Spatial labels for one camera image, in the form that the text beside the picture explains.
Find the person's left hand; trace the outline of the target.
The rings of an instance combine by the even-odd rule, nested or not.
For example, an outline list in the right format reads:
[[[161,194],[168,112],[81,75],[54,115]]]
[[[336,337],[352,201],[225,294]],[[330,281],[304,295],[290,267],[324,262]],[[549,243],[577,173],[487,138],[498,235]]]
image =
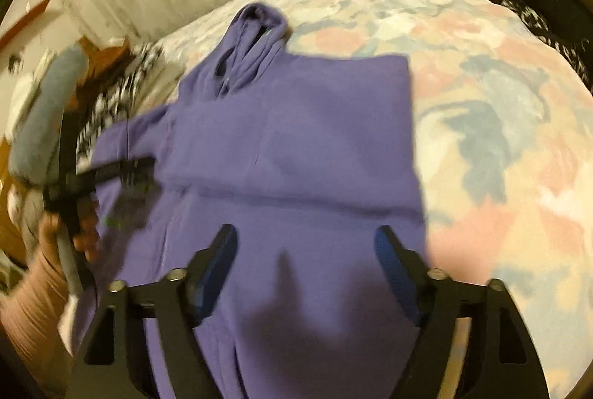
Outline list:
[[[96,226],[99,218],[96,211],[99,204],[93,199],[82,199],[79,202],[80,232],[73,239],[73,247],[92,263],[99,257],[99,232]],[[44,212],[40,218],[38,229],[39,246],[43,256],[54,270],[62,272],[57,248],[57,235],[61,227],[61,219],[57,214]]]

